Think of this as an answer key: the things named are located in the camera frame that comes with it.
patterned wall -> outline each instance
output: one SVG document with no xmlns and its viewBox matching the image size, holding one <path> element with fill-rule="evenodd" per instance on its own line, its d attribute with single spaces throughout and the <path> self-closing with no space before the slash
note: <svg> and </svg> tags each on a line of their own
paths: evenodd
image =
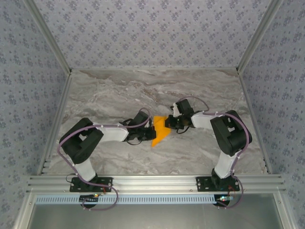
<svg viewBox="0 0 305 229">
<path fill-rule="evenodd" d="M 71 68 L 236 66 L 269 0 L 35 0 Z"/>
<path fill-rule="evenodd" d="M 65 80 L 22 0 L 0 3 L 0 228 L 37 172 Z"/>
<path fill-rule="evenodd" d="M 243 73 L 274 173 L 305 228 L 305 2 L 285 0 Z"/>
</svg>

marble surface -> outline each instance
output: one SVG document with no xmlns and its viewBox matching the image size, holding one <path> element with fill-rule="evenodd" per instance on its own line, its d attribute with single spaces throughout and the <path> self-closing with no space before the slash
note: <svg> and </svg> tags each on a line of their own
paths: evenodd
<svg viewBox="0 0 305 229">
<path fill-rule="evenodd" d="M 196 95 L 209 104 L 212 112 L 236 110 L 253 135 L 253 142 L 235 167 L 236 173 L 266 172 L 234 70 L 74 70 L 71 76 L 58 139 L 83 117 L 115 124 L 133 118 L 141 107 L 149 108 L 153 115 L 166 116 L 179 98 Z M 200 101 L 189 101 L 195 110 L 205 108 Z M 151 142 L 138 146 L 100 143 L 91 162 L 98 174 L 210 174 L 219 154 L 212 130 L 190 129 L 183 135 L 172 131 L 154 148 Z M 49 174 L 71 172 L 54 149 Z"/>
</svg>

purple cable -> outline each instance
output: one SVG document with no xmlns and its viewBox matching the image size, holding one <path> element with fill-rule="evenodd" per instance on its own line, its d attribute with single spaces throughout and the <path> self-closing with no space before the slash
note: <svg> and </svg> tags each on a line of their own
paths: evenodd
<svg viewBox="0 0 305 229">
<path fill-rule="evenodd" d="M 235 160 L 234 160 L 234 162 L 233 162 L 233 164 L 232 164 L 232 166 L 231 166 L 231 176 L 232 176 L 232 178 L 236 179 L 236 180 L 238 181 L 238 183 L 240 184 L 241 191 L 242 191 L 241 196 L 240 196 L 239 200 L 238 200 L 235 204 L 233 204 L 232 206 L 229 206 L 229 207 L 228 207 L 227 205 L 225 205 L 224 203 L 222 203 L 222 202 L 220 202 L 220 201 L 217 201 L 217 203 L 223 205 L 225 208 L 234 208 L 234 207 L 236 207 L 237 205 L 240 204 L 240 201 L 241 201 L 241 199 L 243 198 L 243 195 L 244 195 L 244 187 L 243 187 L 241 181 L 238 179 L 238 177 L 234 176 L 234 174 L 233 174 L 233 169 L 234 169 L 234 167 L 235 167 L 235 165 L 236 165 L 236 163 L 237 163 L 237 161 L 238 161 L 238 157 L 240 156 L 240 154 L 242 154 L 242 153 L 248 148 L 248 146 L 249 146 L 250 136 L 249 136 L 249 133 L 248 133 L 248 129 L 247 129 L 247 127 L 243 124 L 243 122 L 240 121 L 238 118 L 236 118 L 234 115 L 231 115 L 231 114 L 228 114 L 228 113 L 219 113 L 219 112 L 216 112 L 216 113 L 204 113 L 204 114 L 205 114 L 205 115 L 212 115 L 212 116 L 214 116 L 214 115 L 225 115 L 225 116 L 227 116 L 227 117 L 229 117 L 229 118 L 232 118 L 232 119 L 234 119 L 235 121 L 237 121 L 237 122 L 242 126 L 242 128 L 244 129 L 244 132 L 245 132 L 245 134 L 246 134 L 246 145 L 245 145 L 244 148 L 236 155 L 236 158 L 235 158 Z"/>
<path fill-rule="evenodd" d="M 207 112 L 207 111 L 210 110 L 210 107 L 208 106 L 208 104 L 207 104 L 204 100 L 202 100 L 201 98 L 198 98 L 198 97 L 196 97 L 196 96 L 193 96 L 193 95 L 188 95 L 188 96 L 186 96 L 186 97 L 183 97 L 183 98 L 179 99 L 178 102 L 180 102 L 181 100 L 186 99 L 186 98 L 198 99 L 199 101 L 203 102 L 204 105 L 206 106 L 206 110 L 204 110 L 204 112 Z"/>
<path fill-rule="evenodd" d="M 76 131 L 74 131 L 73 133 L 69 134 L 66 138 L 64 138 L 64 139 L 59 143 L 59 145 L 58 145 L 58 147 L 57 147 L 57 153 L 59 154 L 59 156 L 61 156 L 61 157 L 64 159 L 65 162 L 67 162 L 67 164 L 73 169 L 73 171 L 75 172 L 75 174 L 77 175 L 77 177 L 78 177 L 82 182 L 84 182 L 84 183 L 86 183 L 86 184 L 88 184 L 88 185 L 111 188 L 111 189 L 115 192 L 115 194 L 116 194 L 115 202 L 114 202 L 112 205 L 110 205 L 109 207 L 107 207 L 107 208 L 98 208 L 98 209 L 96 209 L 96 208 L 86 208 L 86 207 L 84 206 L 84 203 L 85 203 L 85 200 L 84 200 L 83 203 L 82 203 L 82 207 L 83 207 L 84 210 L 89 210 L 89 211 L 106 211 L 106 210 L 112 209 L 112 208 L 116 205 L 116 203 L 118 202 L 119 193 L 118 193 L 118 191 L 117 191 L 114 187 L 112 187 L 112 186 L 109 186 L 109 185 L 102 185 L 102 184 L 95 184 L 95 183 L 91 183 L 91 182 L 89 182 L 89 181 L 84 180 L 84 179 L 81 177 L 81 175 L 78 173 L 77 169 L 76 169 L 76 168 L 70 163 L 70 161 L 60 152 L 61 146 L 62 146 L 68 139 L 70 139 L 70 138 L 73 137 L 74 135 L 78 134 L 79 132 L 84 131 L 84 130 L 88 130 L 88 129 L 92 129 L 92 128 L 98 128 L 98 127 L 101 127 L 101 126 L 103 126 L 103 127 L 118 127 L 118 128 L 136 128 L 136 127 L 142 126 L 142 125 L 146 124 L 146 123 L 149 121 L 150 117 L 151 117 L 151 113 L 150 113 L 150 111 L 149 111 L 148 109 L 146 109 L 145 107 L 143 107 L 143 108 L 141 108 L 141 109 L 139 110 L 139 112 L 142 111 L 142 110 L 146 110 L 146 111 L 148 112 L 148 118 L 147 118 L 143 123 L 141 123 L 141 124 L 138 124 L 138 125 L 130 125 L 130 126 L 123 126 L 123 125 L 119 125 L 119 126 L 118 126 L 118 125 L 91 125 L 91 126 L 86 126 L 86 127 L 83 127 L 83 128 L 81 128 L 81 129 L 76 130 Z"/>
</svg>

